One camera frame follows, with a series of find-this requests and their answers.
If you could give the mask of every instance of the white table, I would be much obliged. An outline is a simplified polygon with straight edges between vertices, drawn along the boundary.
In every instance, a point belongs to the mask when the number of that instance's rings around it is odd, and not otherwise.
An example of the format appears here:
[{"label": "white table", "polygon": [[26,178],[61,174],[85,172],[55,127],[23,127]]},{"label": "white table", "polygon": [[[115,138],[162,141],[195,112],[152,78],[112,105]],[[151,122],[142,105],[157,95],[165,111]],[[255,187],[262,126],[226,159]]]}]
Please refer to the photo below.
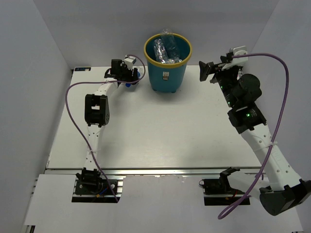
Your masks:
[{"label": "white table", "polygon": [[[75,71],[71,84],[103,81],[108,67]],[[87,133],[84,99],[98,84],[75,86],[69,107]],[[148,73],[135,87],[121,85],[109,99],[98,162],[103,168],[258,167],[256,156],[231,126],[230,110],[217,84],[199,82],[199,67],[188,66],[175,94],[152,90]],[[81,169],[86,144],[64,108],[47,168]]]}]

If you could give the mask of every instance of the purple cable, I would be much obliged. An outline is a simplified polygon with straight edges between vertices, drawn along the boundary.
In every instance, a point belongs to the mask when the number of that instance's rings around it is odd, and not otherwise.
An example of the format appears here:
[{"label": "purple cable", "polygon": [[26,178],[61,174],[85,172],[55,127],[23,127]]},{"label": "purple cable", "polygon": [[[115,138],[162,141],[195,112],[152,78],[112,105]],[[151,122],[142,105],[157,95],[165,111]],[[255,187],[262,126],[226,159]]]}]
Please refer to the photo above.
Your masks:
[{"label": "purple cable", "polygon": [[[272,57],[274,59],[277,59],[279,62],[282,63],[282,65],[284,66],[285,69],[285,76],[286,76],[286,83],[285,83],[285,93],[284,93],[284,98],[283,98],[283,103],[281,106],[281,111],[280,114],[278,115],[278,119],[277,119],[277,123],[276,123],[276,128],[274,130],[274,133],[272,135],[271,138],[271,142],[274,143],[274,140],[276,138],[276,134],[278,132],[278,129],[280,127],[281,124],[281,120],[282,120],[282,116],[283,116],[283,112],[284,112],[284,108],[285,108],[285,103],[286,103],[286,98],[287,98],[287,94],[288,94],[288,87],[289,87],[289,82],[290,82],[290,76],[289,76],[289,72],[288,72],[288,68],[287,65],[285,64],[285,62],[280,59],[279,57],[269,54],[269,53],[251,53],[251,54],[245,54],[245,55],[237,55],[237,56],[232,56],[232,58],[241,58],[241,57],[253,57],[253,56],[266,56],[266,57]],[[227,206],[223,211],[221,211],[221,213],[218,215],[218,219],[223,219],[224,217],[226,217],[228,214],[230,214],[238,205],[241,204],[241,202],[247,198],[247,196],[249,195],[249,193],[252,191],[252,189],[254,188],[254,186],[256,185],[257,181],[259,180],[260,176],[262,175],[263,169],[266,166],[269,156],[271,154],[271,150],[272,150],[272,145],[269,146],[267,155],[261,165],[261,168],[258,172],[258,174],[255,176],[255,180],[253,181],[253,183],[251,184],[251,186],[248,188],[248,190],[245,192],[245,194],[238,199],[237,201],[235,201],[234,203],[232,203],[231,205]]]},{"label": "purple cable", "polygon": [[[143,63],[143,61],[142,61],[139,57],[137,57],[137,56],[135,56],[135,55],[129,54],[129,55],[127,55],[127,56],[133,56],[133,57],[136,57],[138,60],[140,60],[140,62],[142,63],[142,65],[143,65],[143,67],[144,67],[144,74],[142,75],[142,77],[141,77],[140,79],[138,79],[138,80],[136,80],[136,81],[133,81],[133,82],[124,82],[124,81],[117,81],[117,80],[115,80],[115,81],[110,81],[109,83],[128,83],[128,84],[135,84],[135,83],[138,83],[140,80],[142,80],[142,78],[145,76],[145,74],[146,74],[146,67],[145,67],[145,64]],[[102,168],[99,166],[98,162],[96,161],[95,156],[94,156],[94,153],[93,153],[93,150],[92,150],[92,147],[91,147],[90,143],[88,142],[87,138],[85,137],[85,135],[83,134],[83,132],[81,131],[81,129],[79,128],[79,126],[77,125],[77,123],[75,122],[75,120],[73,119],[73,117],[72,117],[72,115],[71,115],[71,112],[70,112],[70,109],[69,109],[69,105],[68,105],[68,92],[69,92],[69,90],[70,90],[72,87],[74,87],[74,86],[76,86],[76,85],[80,85],[80,84],[106,84],[106,83],[108,83],[108,82],[106,82],[106,81],[105,81],[105,82],[80,82],[80,83],[75,83],[75,84],[71,85],[70,87],[68,87],[68,89],[67,89],[67,91],[66,91],[66,93],[65,93],[65,105],[66,105],[66,109],[67,109],[68,115],[69,115],[69,117],[70,117],[72,123],[73,123],[74,126],[77,128],[77,130],[79,131],[79,133],[81,134],[81,136],[83,137],[83,139],[85,140],[85,142],[86,142],[86,144],[87,144],[87,146],[88,146],[88,148],[89,148],[89,150],[90,150],[90,152],[91,152],[91,155],[92,155],[92,158],[93,158],[93,160],[94,160],[94,162],[95,162],[96,167],[97,167],[98,170],[102,173],[102,175],[106,178],[106,180],[107,180],[107,182],[108,182],[108,185],[109,185],[109,188],[110,188],[110,190],[111,190],[111,192],[112,192],[112,195],[113,195],[114,198],[116,199],[116,202],[118,202],[119,200],[118,200],[118,198],[117,198],[115,192],[114,192],[113,189],[111,188],[111,183],[110,183],[108,177],[106,176],[106,174],[104,173],[104,171],[102,170]]]}]

